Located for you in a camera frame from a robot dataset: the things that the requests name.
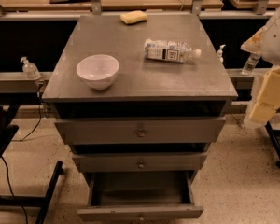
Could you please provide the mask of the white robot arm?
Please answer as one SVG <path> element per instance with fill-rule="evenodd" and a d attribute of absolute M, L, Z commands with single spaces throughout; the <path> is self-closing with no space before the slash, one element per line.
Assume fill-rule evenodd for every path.
<path fill-rule="evenodd" d="M 257 129 L 265 126 L 280 108 L 280 7 L 241 49 L 260 55 L 272 65 L 264 75 L 254 78 L 245 112 L 244 126 Z"/>

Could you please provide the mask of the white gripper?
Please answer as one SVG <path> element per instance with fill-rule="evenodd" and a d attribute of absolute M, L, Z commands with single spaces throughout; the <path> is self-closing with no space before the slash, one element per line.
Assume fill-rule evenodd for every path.
<path fill-rule="evenodd" d="M 257 129 L 265 126 L 280 108 L 280 66 L 276 65 L 264 76 L 257 101 L 260 104 L 249 104 L 245 113 L 244 126 Z"/>

